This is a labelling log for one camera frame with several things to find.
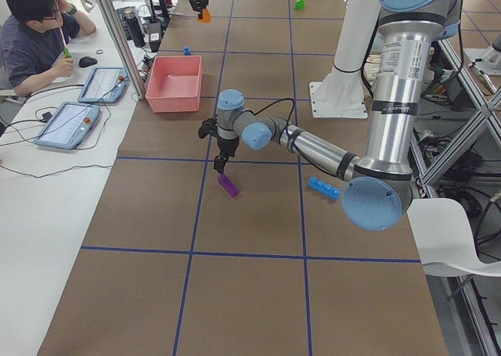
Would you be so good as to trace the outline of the seated person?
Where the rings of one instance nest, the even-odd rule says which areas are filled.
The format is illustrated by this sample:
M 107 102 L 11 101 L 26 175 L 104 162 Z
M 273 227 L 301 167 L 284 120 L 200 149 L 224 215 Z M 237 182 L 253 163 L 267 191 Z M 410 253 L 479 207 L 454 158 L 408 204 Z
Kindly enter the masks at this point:
M 6 0 L 11 15 L 3 25 L 2 55 L 13 91 L 30 95 L 55 79 L 70 77 L 75 63 L 65 44 L 89 36 L 96 25 L 67 0 Z

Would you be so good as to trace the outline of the black computer mouse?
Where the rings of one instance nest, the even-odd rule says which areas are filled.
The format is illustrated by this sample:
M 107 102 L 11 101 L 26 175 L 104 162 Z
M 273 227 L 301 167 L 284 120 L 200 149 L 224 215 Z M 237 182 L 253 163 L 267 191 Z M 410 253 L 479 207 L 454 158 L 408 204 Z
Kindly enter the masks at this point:
M 78 66 L 80 68 L 86 68 L 86 67 L 96 65 L 97 63 L 98 63 L 97 59 L 95 59 L 91 56 L 83 56 L 79 59 Z

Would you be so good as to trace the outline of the purple block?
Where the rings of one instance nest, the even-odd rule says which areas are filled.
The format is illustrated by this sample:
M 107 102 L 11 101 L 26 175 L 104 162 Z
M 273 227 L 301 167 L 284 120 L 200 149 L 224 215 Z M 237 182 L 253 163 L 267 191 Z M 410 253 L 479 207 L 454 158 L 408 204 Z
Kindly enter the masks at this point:
M 239 190 L 231 179 L 225 174 L 218 176 L 218 184 L 232 197 L 235 198 L 239 194 Z

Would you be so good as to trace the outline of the aluminium frame post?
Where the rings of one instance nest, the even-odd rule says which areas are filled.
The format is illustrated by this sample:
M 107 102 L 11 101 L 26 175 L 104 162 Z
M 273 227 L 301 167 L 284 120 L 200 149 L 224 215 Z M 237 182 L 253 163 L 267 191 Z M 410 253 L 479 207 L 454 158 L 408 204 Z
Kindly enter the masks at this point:
M 102 13 L 104 22 L 110 36 L 115 44 L 121 61 L 128 73 L 128 78 L 135 89 L 135 93 L 138 99 L 144 99 L 146 93 L 145 84 L 139 74 L 139 69 L 136 66 L 136 62 L 132 51 L 129 47 L 128 41 L 122 30 L 120 20 L 115 12 L 114 4 L 112 0 L 96 0 L 99 5 L 99 9 Z

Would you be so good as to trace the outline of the far teach pendant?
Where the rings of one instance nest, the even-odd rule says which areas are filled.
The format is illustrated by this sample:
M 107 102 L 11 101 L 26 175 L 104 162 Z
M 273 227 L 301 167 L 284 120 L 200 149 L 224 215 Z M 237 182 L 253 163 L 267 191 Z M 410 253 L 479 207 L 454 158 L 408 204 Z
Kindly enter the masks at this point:
M 85 82 L 78 102 L 116 103 L 127 88 L 128 73 L 123 67 L 95 67 Z

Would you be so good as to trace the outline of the pink plastic box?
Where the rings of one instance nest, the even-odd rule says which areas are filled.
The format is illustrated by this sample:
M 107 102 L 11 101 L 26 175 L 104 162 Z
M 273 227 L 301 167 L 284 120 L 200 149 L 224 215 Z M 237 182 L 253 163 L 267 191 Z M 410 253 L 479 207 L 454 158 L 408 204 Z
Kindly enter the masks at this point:
M 202 78 L 201 56 L 157 56 L 146 100 L 154 113 L 197 112 Z

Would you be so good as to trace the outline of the long blue block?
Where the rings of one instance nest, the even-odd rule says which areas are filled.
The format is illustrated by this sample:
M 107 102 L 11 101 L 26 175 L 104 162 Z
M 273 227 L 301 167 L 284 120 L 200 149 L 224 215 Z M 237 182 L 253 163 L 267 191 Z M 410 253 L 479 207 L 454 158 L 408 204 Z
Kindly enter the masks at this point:
M 332 200 L 337 200 L 341 195 L 341 191 L 339 189 L 325 183 L 322 180 L 319 180 L 317 177 L 311 177 L 308 180 L 308 187 Z

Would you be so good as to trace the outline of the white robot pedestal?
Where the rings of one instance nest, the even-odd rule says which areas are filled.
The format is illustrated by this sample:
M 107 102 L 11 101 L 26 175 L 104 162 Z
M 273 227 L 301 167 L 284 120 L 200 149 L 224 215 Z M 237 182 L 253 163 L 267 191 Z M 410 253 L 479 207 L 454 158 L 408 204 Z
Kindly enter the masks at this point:
M 332 70 L 309 84 L 314 118 L 368 117 L 362 72 L 379 14 L 379 0 L 348 0 Z

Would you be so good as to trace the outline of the green block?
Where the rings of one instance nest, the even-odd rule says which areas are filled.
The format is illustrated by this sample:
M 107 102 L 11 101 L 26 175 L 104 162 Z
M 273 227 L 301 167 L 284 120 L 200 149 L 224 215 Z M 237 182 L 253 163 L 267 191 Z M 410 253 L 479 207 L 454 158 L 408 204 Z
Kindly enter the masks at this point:
M 299 11 L 302 10 L 305 7 L 305 0 L 296 0 L 294 9 Z

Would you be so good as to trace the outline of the black water bottle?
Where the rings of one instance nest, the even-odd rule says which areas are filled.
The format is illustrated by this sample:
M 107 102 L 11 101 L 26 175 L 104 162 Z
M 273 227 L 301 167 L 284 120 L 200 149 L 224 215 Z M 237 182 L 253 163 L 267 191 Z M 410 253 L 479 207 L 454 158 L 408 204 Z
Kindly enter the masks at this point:
M 128 8 L 124 11 L 124 21 L 128 26 L 135 47 L 143 48 L 146 45 L 144 35 L 139 20 L 132 8 Z

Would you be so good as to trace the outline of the near teach pendant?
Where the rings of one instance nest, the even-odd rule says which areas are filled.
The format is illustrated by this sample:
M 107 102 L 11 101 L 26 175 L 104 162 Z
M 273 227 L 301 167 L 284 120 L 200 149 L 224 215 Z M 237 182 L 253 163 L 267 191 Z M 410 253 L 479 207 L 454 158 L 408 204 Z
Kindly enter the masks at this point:
M 100 114 L 101 110 L 95 104 L 64 102 L 33 143 L 57 149 L 74 149 L 99 120 Z

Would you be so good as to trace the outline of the orange block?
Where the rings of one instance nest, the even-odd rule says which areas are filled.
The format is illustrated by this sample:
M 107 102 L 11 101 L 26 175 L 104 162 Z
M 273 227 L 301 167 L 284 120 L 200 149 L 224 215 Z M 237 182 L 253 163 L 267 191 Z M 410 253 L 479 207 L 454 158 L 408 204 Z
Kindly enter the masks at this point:
M 197 21 L 201 23 L 211 22 L 211 14 L 207 8 L 202 9 L 199 13 L 197 13 Z

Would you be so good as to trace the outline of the teach pendant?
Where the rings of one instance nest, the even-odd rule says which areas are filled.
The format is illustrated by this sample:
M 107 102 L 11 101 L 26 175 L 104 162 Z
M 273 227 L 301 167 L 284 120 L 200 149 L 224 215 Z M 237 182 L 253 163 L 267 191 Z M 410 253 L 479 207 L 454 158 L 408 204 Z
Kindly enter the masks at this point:
M 57 149 L 74 149 L 99 120 L 100 114 L 101 110 L 95 104 L 64 102 L 33 143 Z
M 127 88 L 128 73 L 123 67 L 95 67 L 85 82 L 78 102 L 116 103 Z

